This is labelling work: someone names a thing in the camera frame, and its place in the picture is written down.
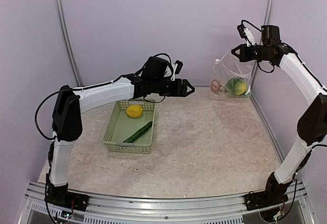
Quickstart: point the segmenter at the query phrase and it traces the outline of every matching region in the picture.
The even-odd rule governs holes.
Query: green vegetable
[[[145,126],[143,126],[141,129],[136,131],[134,135],[127,138],[125,141],[126,143],[133,143],[134,141],[138,140],[141,136],[143,136],[150,128],[152,127],[152,121],[148,122]]]
[[[232,78],[225,85],[225,92],[232,95],[244,95],[246,96],[247,85],[246,79],[242,78]]]

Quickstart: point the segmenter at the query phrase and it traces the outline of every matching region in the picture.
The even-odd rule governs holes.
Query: clear plastic bag
[[[230,51],[214,63],[210,85],[210,97],[213,99],[246,98],[251,94],[251,73],[255,61],[242,63]]]

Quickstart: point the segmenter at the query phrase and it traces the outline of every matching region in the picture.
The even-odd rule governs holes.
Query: green cucumber
[[[125,143],[133,143],[134,141],[138,140],[141,136],[143,136],[150,128],[152,127],[152,121],[148,122],[145,126],[141,129],[136,131],[131,137],[127,138]]]

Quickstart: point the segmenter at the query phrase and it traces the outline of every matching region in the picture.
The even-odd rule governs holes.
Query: yellow fruit
[[[126,109],[128,116],[138,118],[143,114],[143,108],[140,105],[131,105]]]
[[[247,85],[242,80],[237,80],[234,84],[234,95],[243,95],[247,90]]]

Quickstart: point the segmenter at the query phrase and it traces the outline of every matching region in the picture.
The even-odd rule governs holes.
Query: plastic basket
[[[138,104],[143,108],[143,114],[139,118],[131,118],[126,114],[130,105]],[[151,153],[153,137],[155,104],[144,100],[122,100],[115,104],[107,127],[102,132],[102,142],[111,152],[121,153]],[[151,130],[141,136],[134,143],[123,143],[140,128],[152,121]]]

